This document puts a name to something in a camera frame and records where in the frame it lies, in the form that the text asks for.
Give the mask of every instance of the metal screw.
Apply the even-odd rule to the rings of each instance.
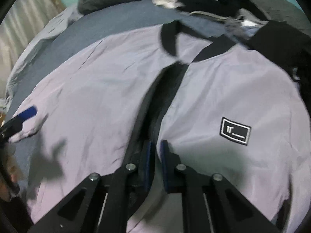
[[[91,173],[91,174],[89,175],[89,179],[90,179],[91,181],[97,180],[98,178],[99,178],[99,174],[98,174],[98,173],[93,172],[93,173]]]
[[[129,171],[134,171],[136,169],[136,166],[133,163],[129,163],[125,166],[125,168]]]
[[[184,164],[178,164],[178,165],[176,166],[176,169],[177,169],[178,171],[185,171],[186,168],[187,168],[187,167],[186,167],[186,165],[184,165]]]
[[[216,181],[222,181],[222,175],[220,173],[215,173],[213,179]]]

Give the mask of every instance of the gray bed sheet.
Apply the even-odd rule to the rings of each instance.
[[[46,47],[37,54],[32,64],[20,75],[23,78],[18,84],[6,119],[12,118],[19,105],[39,81],[83,48],[108,35],[177,19],[207,37],[226,33],[224,26],[220,23],[188,16],[176,10],[157,7],[151,0],[123,3],[95,11],[73,23],[55,40],[50,40]],[[36,162],[44,160],[40,155],[42,143],[40,133],[38,133],[15,144],[15,156],[25,174],[25,180],[20,182],[21,188],[24,190],[32,184],[36,172]],[[42,178],[52,180],[61,175],[61,168],[56,160],[46,161],[46,167],[51,171],[48,176],[45,175]]]

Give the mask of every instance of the white rectangular border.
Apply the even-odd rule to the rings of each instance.
[[[242,127],[242,128],[246,128],[246,129],[247,129],[247,134],[246,134],[245,142],[244,142],[244,141],[241,141],[241,140],[238,140],[238,139],[236,139],[236,138],[233,138],[233,137],[231,137],[231,136],[228,136],[227,134],[223,133],[225,121],[228,122],[228,123],[231,123],[231,124],[234,124],[234,125],[237,125],[237,126],[240,126],[240,127]],[[247,144],[247,143],[248,143],[248,138],[249,138],[249,133],[250,133],[250,131],[251,131],[251,128],[249,128],[249,127],[247,127],[247,126],[244,126],[244,125],[239,124],[239,123],[234,123],[234,122],[232,122],[232,121],[226,119],[225,117],[223,117],[223,119],[222,119],[222,124],[221,124],[220,133],[221,133],[222,135],[224,135],[225,137],[228,137],[229,139],[235,140],[235,141],[237,141],[237,142],[239,142],[239,143],[242,143],[242,144]]]

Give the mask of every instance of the black rectangular patch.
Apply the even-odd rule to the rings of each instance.
[[[219,134],[233,142],[247,145],[250,132],[250,126],[231,121],[225,117],[221,120]]]

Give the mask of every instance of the white curtain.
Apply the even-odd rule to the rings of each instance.
[[[16,0],[0,25],[0,98],[7,78],[29,42],[60,13],[52,0]]]

